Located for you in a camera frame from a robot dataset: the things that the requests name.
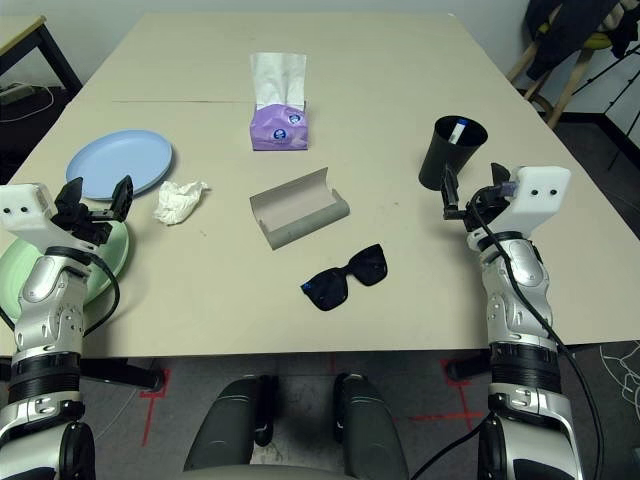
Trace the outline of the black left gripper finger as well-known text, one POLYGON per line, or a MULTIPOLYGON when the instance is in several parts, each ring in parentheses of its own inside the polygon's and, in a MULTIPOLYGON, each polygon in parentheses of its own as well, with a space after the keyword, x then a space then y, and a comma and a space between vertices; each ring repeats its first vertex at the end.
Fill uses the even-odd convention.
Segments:
POLYGON ((124 222, 127 218, 133 202, 133 190, 133 181, 129 175, 126 175, 116 185, 110 208, 114 221, 124 222))
POLYGON ((76 210, 82 198, 83 178, 77 177, 66 183, 54 203, 57 210, 76 210))

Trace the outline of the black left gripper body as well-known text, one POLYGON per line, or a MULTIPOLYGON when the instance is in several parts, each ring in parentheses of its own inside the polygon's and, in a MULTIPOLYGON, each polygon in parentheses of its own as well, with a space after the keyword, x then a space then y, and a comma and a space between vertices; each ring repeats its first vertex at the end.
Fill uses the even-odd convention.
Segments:
POLYGON ((100 246, 111 234, 110 221, 115 219, 111 209, 90 210, 80 202, 55 201, 57 209, 52 222, 79 240, 100 246))

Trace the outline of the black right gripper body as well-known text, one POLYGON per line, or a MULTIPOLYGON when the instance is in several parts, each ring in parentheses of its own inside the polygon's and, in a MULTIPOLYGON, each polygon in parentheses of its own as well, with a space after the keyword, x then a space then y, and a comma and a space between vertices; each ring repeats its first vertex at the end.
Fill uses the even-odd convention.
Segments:
POLYGON ((477 191, 467 202, 464 209, 445 210, 445 220, 460 220, 466 231, 472 232, 482 225, 489 225, 500 213, 505 210, 505 198, 500 195, 498 187, 484 187, 477 191))

